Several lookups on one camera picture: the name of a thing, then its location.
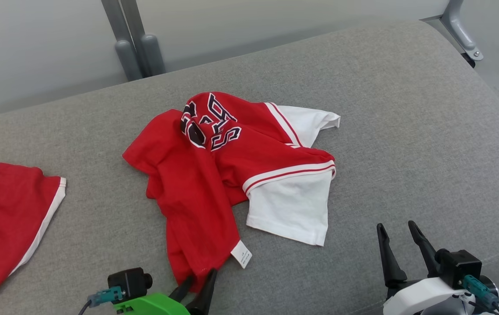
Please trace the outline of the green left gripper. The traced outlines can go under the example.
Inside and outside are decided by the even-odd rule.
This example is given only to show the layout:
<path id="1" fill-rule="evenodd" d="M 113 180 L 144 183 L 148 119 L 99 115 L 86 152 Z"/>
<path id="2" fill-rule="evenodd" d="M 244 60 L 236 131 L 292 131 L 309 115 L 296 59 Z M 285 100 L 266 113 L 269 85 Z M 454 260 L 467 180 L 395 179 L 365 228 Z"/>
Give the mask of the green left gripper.
<path id="1" fill-rule="evenodd" d="M 181 302 L 190 292 L 195 276 L 188 276 L 169 295 L 153 293 L 113 304 L 118 315 L 208 315 L 213 301 L 219 271 L 210 269 L 194 299 L 184 306 Z"/>

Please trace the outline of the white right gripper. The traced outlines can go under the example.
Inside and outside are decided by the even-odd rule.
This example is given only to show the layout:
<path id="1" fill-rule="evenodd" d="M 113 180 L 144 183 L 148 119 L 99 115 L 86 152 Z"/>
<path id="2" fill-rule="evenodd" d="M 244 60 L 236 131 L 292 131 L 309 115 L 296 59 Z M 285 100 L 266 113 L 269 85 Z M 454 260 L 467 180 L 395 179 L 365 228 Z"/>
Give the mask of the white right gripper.
<path id="1" fill-rule="evenodd" d="M 409 231 L 419 247 L 426 269 L 427 279 L 401 289 L 383 305 L 384 315 L 469 315 L 471 297 L 465 296 L 465 289 L 455 290 L 447 285 L 440 276 L 440 264 L 436 261 L 436 251 L 418 225 L 408 221 Z M 387 288 L 402 288 L 407 275 L 395 259 L 390 239 L 382 223 L 377 224 L 380 259 L 384 283 Z"/>

